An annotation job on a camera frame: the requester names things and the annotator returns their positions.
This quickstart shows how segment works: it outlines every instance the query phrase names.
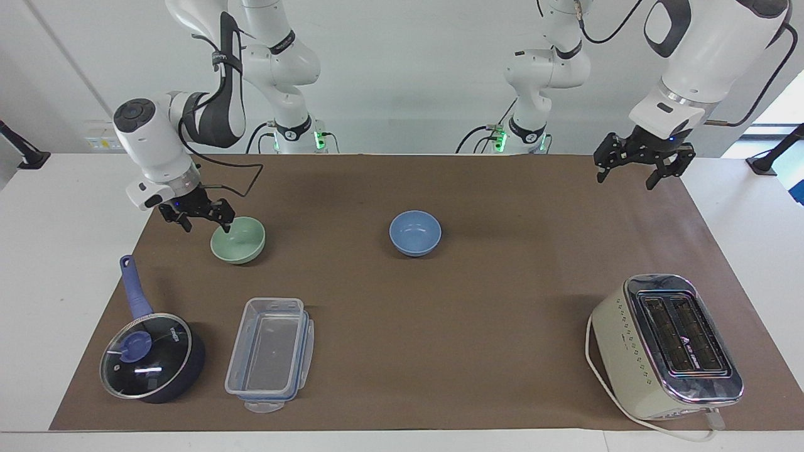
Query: white power cord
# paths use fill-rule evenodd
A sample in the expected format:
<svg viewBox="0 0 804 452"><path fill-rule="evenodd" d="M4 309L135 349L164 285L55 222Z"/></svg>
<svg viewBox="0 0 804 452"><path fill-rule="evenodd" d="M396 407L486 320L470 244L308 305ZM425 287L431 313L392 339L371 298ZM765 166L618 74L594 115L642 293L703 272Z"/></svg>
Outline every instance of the white power cord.
<svg viewBox="0 0 804 452"><path fill-rule="evenodd" d="M656 430L657 432L660 432L660 433L663 433L663 434L666 434L666 435L670 435L670 436L672 436L674 438L683 439L684 441L692 441L692 442L707 442L707 441L709 441L709 440L711 440L712 438L715 437L715 434L717 433L717 430L723 429L723 427L724 427L723 418L720 417L720 413L718 412L717 408L715 408L715 409L713 409L713 410L711 410L710 412L707 413L707 422L709 423L709 427L712 428L712 429L709 430L709 433L707 433L707 435L702 437L702 438L687 437L687 436L684 436L682 434L678 434L678 433L676 433L676 432L674 432L672 430L663 429L662 427L657 427L656 425L653 425L653 424L651 424L649 422L645 422L645 421L643 421L641 419L637 419L636 417L631 416L630 413L628 413L626 411L626 409L622 408L622 405L620 405L620 402L617 400L617 398L611 392L611 389L609 389L609 386L607 386L605 381L603 381L603 377L597 371L597 368L595 367L595 365L592 363L592 359L589 358L589 333L591 331L592 331L592 316L590 315L589 316L589 321L586 323L586 362L589 363L589 366L592 368L592 372L595 372L595 376L597 377L597 381L600 381L601 386L603 387L603 389L605 389L606 394L609 394L609 397L611 398L611 401L614 402L614 404L617 406L617 408L619 408L620 411L622 411L622 413L625 414L626 417L628 417L631 421L634 421L637 424L643 425L643 426L645 426L645 427L647 427L649 429Z"/></svg>

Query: bowl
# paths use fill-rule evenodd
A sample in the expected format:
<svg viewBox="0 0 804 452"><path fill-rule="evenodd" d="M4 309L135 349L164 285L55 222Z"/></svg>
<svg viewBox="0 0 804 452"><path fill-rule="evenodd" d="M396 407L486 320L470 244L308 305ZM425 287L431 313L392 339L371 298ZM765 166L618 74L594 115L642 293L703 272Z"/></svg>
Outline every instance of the bowl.
<svg viewBox="0 0 804 452"><path fill-rule="evenodd" d="M405 256L421 257L433 251L441 240L436 217L420 210L402 212L388 230L391 242Z"/></svg>
<svg viewBox="0 0 804 452"><path fill-rule="evenodd" d="M259 256L265 247L265 228L250 216L239 216L232 221L229 233L220 226L212 233L209 247L221 261L245 264Z"/></svg>

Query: white table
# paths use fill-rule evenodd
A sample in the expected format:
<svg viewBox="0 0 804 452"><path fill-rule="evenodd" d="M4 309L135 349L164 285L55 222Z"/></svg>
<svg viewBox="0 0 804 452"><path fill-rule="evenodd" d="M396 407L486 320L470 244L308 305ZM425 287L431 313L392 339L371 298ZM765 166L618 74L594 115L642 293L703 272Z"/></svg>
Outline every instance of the white table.
<svg viewBox="0 0 804 452"><path fill-rule="evenodd" d="M692 445L652 432L46 432L149 214L123 187L124 154L54 154L0 191L0 450L800 450L804 432L724 432ZM683 178L796 376L804 323L804 208L740 160L697 159Z"/></svg>

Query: brown table mat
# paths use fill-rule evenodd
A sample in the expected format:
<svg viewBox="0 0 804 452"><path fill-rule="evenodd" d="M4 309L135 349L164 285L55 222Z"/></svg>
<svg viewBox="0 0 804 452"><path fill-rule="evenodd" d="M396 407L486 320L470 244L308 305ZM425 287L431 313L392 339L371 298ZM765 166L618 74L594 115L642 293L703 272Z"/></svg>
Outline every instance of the brown table mat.
<svg viewBox="0 0 804 452"><path fill-rule="evenodd" d="M702 294L745 380L723 409L729 429L804 429L801 389L678 179L648 192L650 169L632 165L598 185L588 156L222 158L265 164L247 199L211 193L265 225L265 251L224 264L209 249L214 224L185 234L156 213L133 253L154 309L203 337L201 377L165 405L104 391L101 354L130 321L118 284L51 429L640 429L584 358L590 312L638 273L681 274ZM241 189L252 175L201 171ZM413 208L444 229L419 259L388 239ZM307 385L261 415L224 391L254 297L300 298L316 328ZM703 416L662 426L706 429Z"/></svg>

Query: green light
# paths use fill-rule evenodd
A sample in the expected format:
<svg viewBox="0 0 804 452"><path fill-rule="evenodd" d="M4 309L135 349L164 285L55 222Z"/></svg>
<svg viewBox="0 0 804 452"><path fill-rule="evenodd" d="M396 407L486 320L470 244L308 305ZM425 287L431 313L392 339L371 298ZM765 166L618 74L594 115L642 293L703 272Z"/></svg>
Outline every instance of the green light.
<svg viewBox="0 0 804 452"><path fill-rule="evenodd" d="M500 132L500 136L497 137L497 142L494 144L494 150L497 152L503 152L505 150L505 142L508 140L508 135L505 132Z"/></svg>
<svg viewBox="0 0 804 452"><path fill-rule="evenodd" d="M315 132L315 145L319 149L324 149L326 147L326 142L318 131Z"/></svg>

